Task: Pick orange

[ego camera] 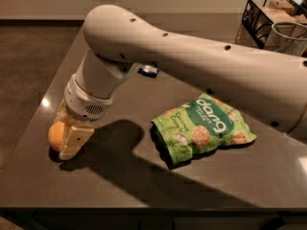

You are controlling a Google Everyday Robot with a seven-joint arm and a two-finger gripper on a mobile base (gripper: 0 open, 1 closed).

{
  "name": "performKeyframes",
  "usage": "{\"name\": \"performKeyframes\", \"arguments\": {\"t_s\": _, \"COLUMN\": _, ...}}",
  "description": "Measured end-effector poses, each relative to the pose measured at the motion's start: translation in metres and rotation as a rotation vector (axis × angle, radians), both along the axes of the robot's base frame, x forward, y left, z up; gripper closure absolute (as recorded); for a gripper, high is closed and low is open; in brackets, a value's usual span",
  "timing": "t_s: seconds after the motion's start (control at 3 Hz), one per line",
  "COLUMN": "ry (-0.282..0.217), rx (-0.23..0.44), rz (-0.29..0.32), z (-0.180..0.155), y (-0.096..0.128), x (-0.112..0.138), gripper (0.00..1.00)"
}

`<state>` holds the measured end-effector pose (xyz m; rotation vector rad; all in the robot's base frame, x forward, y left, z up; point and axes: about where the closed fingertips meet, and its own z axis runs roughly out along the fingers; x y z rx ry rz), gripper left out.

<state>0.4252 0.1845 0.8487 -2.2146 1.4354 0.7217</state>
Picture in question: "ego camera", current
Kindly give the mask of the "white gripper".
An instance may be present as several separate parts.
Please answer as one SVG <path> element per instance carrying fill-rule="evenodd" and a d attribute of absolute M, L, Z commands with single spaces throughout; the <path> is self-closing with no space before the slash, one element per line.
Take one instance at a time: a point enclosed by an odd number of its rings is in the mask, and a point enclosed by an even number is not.
<path fill-rule="evenodd" d="M 94 133 L 94 127 L 89 122 L 71 120 L 69 115 L 78 120 L 99 120 L 105 115 L 113 99 L 89 96 L 78 86 L 76 75 L 72 75 L 67 83 L 63 99 L 64 101 L 59 104 L 55 122 L 61 122 L 64 126 L 59 158 L 69 160 L 79 152 Z"/>

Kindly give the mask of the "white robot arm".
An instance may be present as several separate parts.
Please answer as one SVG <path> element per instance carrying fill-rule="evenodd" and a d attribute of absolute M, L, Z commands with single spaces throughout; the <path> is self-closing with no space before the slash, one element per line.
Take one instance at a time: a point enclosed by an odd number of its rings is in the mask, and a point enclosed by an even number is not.
<path fill-rule="evenodd" d="M 161 31 L 114 5 L 88 13 L 89 47 L 64 90 L 58 120 L 65 128 L 59 157 L 74 157 L 102 125 L 115 89 L 138 64 L 167 74 L 244 108 L 290 137 L 307 139 L 305 58 Z"/>

